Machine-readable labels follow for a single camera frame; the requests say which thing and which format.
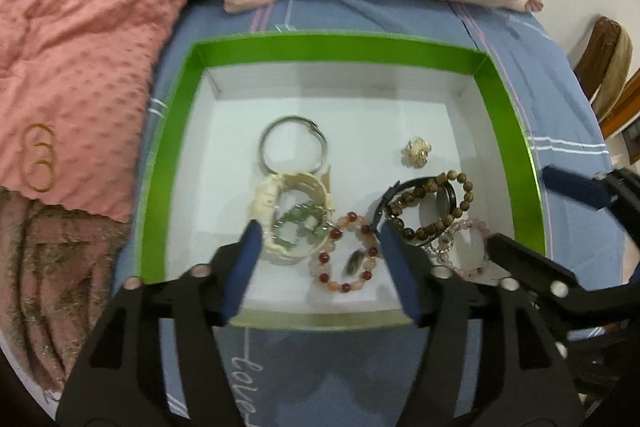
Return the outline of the silver bangle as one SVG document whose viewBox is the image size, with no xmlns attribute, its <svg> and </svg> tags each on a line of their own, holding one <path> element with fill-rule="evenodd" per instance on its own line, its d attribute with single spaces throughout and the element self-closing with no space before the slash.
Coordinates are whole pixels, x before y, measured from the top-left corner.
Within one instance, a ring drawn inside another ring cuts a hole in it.
<svg viewBox="0 0 640 427">
<path fill-rule="evenodd" d="M 271 121 L 257 144 L 257 161 L 264 173 L 318 173 L 326 167 L 328 158 L 326 135 L 314 120 L 299 115 Z"/>
</svg>

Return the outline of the cream white wristwatch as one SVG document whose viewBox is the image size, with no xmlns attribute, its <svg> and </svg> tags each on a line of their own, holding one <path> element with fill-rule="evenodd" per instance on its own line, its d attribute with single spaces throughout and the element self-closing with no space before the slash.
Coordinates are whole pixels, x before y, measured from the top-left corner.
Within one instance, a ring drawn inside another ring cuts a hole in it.
<svg viewBox="0 0 640 427">
<path fill-rule="evenodd" d="M 262 259 L 274 265 L 295 265 L 305 258 L 319 254 L 321 249 L 329 244 L 330 229 L 326 241 L 306 256 L 283 256 L 280 248 L 273 242 L 274 222 L 288 208 L 302 202 L 321 205 L 326 210 L 331 228 L 335 205 L 331 193 L 330 170 L 322 173 L 321 176 L 303 171 L 270 174 L 258 184 L 253 202 L 250 204 L 248 220 L 255 220 L 262 227 Z"/>
</svg>

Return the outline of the black wristwatch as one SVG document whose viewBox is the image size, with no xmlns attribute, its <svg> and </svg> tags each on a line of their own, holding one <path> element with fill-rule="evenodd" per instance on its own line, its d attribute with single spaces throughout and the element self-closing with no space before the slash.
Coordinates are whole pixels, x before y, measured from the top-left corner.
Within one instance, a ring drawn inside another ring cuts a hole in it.
<svg viewBox="0 0 640 427">
<path fill-rule="evenodd" d="M 437 219 L 429 225 L 412 229 L 401 219 L 409 208 L 419 207 L 424 202 L 434 202 Z M 380 235 L 383 222 L 390 221 L 400 237 L 408 243 L 426 243 L 441 236 L 456 220 L 458 199 L 454 187 L 446 173 L 438 176 L 424 176 L 406 182 L 396 182 L 389 187 L 378 201 L 373 213 L 371 229 Z"/>
</svg>

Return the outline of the pink bead bracelet gold charm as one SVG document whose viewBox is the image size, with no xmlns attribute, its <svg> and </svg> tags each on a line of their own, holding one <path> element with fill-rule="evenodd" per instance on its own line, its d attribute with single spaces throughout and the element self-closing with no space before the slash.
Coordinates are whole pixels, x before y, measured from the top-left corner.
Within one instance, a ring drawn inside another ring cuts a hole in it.
<svg viewBox="0 0 640 427">
<path fill-rule="evenodd" d="M 461 219 L 428 243 L 425 251 L 436 265 L 456 272 L 462 279 L 473 280 L 488 273 L 489 258 L 483 248 L 489 235 L 485 221 Z"/>
</svg>

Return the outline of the wooden chair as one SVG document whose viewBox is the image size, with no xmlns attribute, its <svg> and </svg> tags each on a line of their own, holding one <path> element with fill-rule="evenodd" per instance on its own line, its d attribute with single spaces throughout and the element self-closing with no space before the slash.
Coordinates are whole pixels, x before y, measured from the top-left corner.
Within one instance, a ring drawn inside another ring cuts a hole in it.
<svg viewBox="0 0 640 427">
<path fill-rule="evenodd" d="M 631 75 L 634 45 L 616 20 L 600 16 L 574 74 L 605 139 L 639 116 L 639 71 Z"/>
</svg>

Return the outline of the blue striped bed blanket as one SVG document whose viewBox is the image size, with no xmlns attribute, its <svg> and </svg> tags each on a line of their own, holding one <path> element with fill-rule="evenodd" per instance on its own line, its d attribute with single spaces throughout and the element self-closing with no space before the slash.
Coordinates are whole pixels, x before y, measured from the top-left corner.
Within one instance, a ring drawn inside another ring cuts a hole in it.
<svg viewBox="0 0 640 427">
<path fill-rule="evenodd" d="M 583 174 L 612 167 L 590 105 L 563 50 L 535 17 L 434 0 L 281 0 L 228 15 L 219 0 L 182 11 L 158 61 L 142 143 L 150 146 L 194 42 L 261 31 L 358 31 L 421 37 L 490 54 L 537 167 Z M 251 426 L 391 426 L 426 335 L 411 326 L 377 332 L 276 333 L 227 327 L 224 364 Z"/>
</svg>

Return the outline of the pink dotted fleece blanket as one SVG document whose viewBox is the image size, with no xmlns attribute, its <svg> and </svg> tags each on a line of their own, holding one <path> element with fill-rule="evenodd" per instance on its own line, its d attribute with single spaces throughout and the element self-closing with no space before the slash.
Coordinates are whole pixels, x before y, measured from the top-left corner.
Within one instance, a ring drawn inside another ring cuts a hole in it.
<svg viewBox="0 0 640 427">
<path fill-rule="evenodd" d="M 1 184 L 127 222 L 153 67 L 188 0 L 1 0 Z"/>
</svg>

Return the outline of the gold flower brooch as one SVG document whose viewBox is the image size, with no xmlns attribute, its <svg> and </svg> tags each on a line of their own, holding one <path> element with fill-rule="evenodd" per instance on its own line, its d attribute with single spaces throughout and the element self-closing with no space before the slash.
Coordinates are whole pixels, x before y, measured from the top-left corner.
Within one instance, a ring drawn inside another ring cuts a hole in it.
<svg viewBox="0 0 640 427">
<path fill-rule="evenodd" d="M 432 146 L 430 142 L 422 138 L 409 140 L 402 149 L 402 162 L 405 166 L 421 169 L 426 166 L 428 156 L 430 156 Z"/>
</svg>

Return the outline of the silver sparkly jewelry piece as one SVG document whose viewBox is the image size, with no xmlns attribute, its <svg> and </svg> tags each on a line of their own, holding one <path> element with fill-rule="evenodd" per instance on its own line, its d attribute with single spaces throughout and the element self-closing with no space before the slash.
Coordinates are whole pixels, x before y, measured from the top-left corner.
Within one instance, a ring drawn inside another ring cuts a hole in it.
<svg viewBox="0 0 640 427">
<path fill-rule="evenodd" d="M 277 219 L 272 227 L 273 242 L 283 256 L 306 256 L 329 236 L 326 210 L 314 202 L 296 204 Z"/>
</svg>

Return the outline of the brown fringed scarf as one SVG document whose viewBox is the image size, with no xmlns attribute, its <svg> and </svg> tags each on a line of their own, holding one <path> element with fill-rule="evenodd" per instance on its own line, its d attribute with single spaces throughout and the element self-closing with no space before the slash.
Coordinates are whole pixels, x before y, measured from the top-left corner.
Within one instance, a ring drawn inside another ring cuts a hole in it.
<svg viewBox="0 0 640 427">
<path fill-rule="evenodd" d="M 64 389 L 128 236 L 126 223 L 1 191 L 1 332 L 42 389 Z"/>
</svg>

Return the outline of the green cardboard box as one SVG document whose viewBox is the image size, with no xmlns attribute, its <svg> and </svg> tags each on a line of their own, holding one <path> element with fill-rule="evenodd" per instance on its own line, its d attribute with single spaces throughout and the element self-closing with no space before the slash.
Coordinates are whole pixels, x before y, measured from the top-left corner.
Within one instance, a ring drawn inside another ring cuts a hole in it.
<svg viewBox="0 0 640 427">
<path fill-rule="evenodd" d="M 150 283 L 235 242 L 264 179 L 257 144 L 286 115 L 329 142 L 339 215 L 370 215 L 414 177 L 409 140 L 431 143 L 426 172 L 473 182 L 471 215 L 534 251 L 546 248 L 537 169 L 515 101 L 491 57 L 419 39 L 272 34 L 195 43 L 158 124 L 139 199 L 134 259 Z"/>
</svg>

